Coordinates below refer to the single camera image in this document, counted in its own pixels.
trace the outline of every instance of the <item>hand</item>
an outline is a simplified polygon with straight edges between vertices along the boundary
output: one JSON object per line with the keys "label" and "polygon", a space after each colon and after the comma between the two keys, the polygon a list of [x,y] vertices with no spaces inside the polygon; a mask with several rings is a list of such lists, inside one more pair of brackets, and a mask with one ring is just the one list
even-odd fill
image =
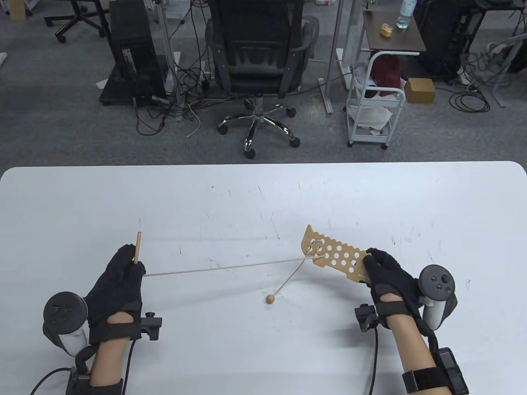
{"label": "hand", "polygon": [[[134,255],[135,246],[133,244],[119,248],[108,263],[104,273],[84,298],[88,307],[90,344],[108,339],[108,324],[114,321],[109,318],[113,318],[118,312],[129,314],[134,323],[140,322],[141,281],[146,271],[141,262],[133,264]],[[136,337],[136,329],[133,331],[134,334],[130,334],[130,337]]]}
{"label": "hand", "polygon": [[375,248],[366,250],[370,255],[364,258],[368,272],[372,299],[375,304],[402,300],[414,318],[419,314],[421,291],[417,279],[401,268],[401,265],[387,252]]}

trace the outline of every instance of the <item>computer tower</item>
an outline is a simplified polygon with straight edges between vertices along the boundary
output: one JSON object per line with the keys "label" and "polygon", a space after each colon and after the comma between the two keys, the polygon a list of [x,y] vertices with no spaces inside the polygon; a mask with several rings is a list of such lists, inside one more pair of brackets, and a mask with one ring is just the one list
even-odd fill
{"label": "computer tower", "polygon": [[113,0],[110,8],[111,46],[115,67],[99,98],[103,104],[148,104],[167,98],[166,57],[156,56],[143,0]]}
{"label": "computer tower", "polygon": [[461,56],[468,54],[485,12],[475,0],[420,0],[415,21],[426,52],[417,60],[434,80],[457,78]]}

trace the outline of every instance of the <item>desk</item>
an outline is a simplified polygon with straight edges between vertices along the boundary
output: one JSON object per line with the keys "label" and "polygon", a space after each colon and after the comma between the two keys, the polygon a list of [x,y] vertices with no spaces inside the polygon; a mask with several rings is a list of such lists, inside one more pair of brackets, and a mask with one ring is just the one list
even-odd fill
{"label": "desk", "polygon": [[[86,295],[139,217],[149,272],[295,258],[308,223],[387,250],[413,275],[444,265],[459,305],[440,345],[471,393],[525,393],[526,195],[511,162],[11,169],[0,181],[0,393],[26,395],[72,364],[42,335],[44,303]],[[266,305],[296,265],[145,278],[143,312],[163,327],[135,346],[127,393],[363,395],[374,337],[353,308],[369,290],[309,262]],[[392,334],[381,328],[379,342],[375,391],[404,394]],[[38,394],[62,393],[61,374]]]}

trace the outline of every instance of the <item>plastic bottle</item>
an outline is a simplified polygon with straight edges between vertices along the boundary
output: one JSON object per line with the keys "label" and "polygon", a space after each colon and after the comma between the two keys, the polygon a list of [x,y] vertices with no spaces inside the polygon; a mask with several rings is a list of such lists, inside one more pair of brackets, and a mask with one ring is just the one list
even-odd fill
{"label": "plastic bottle", "polygon": [[401,12],[399,12],[399,18],[397,18],[397,27],[399,29],[408,29],[416,4],[417,0],[403,0]]}

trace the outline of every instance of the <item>cable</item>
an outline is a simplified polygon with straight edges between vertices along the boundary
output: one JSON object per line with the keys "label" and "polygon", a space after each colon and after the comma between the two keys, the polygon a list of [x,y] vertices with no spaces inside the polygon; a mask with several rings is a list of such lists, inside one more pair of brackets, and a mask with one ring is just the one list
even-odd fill
{"label": "cable", "polygon": [[35,395],[35,392],[37,391],[37,389],[41,386],[41,384],[46,381],[46,379],[52,375],[54,375],[55,373],[58,373],[58,372],[65,372],[65,371],[68,371],[68,372],[71,372],[71,368],[58,368],[58,369],[55,369],[55,370],[52,370],[51,372],[49,372],[47,375],[45,375],[38,383],[37,385],[35,385],[35,388],[33,388],[33,391],[31,391],[31,394],[30,395]]}
{"label": "cable", "polygon": [[369,386],[368,395],[373,394],[373,386],[375,385],[375,375],[377,374],[377,356],[379,354],[379,334],[377,333],[377,327],[374,327],[375,331],[375,353],[373,356],[373,372],[372,372],[372,383]]}
{"label": "cable", "polygon": [[128,373],[130,373],[130,361],[132,360],[133,346],[135,345],[136,341],[137,340],[132,341],[130,351],[128,352],[128,362],[126,363],[126,373],[124,374],[123,392],[121,392],[121,395],[124,395],[124,393],[126,392],[126,385],[128,384]]}

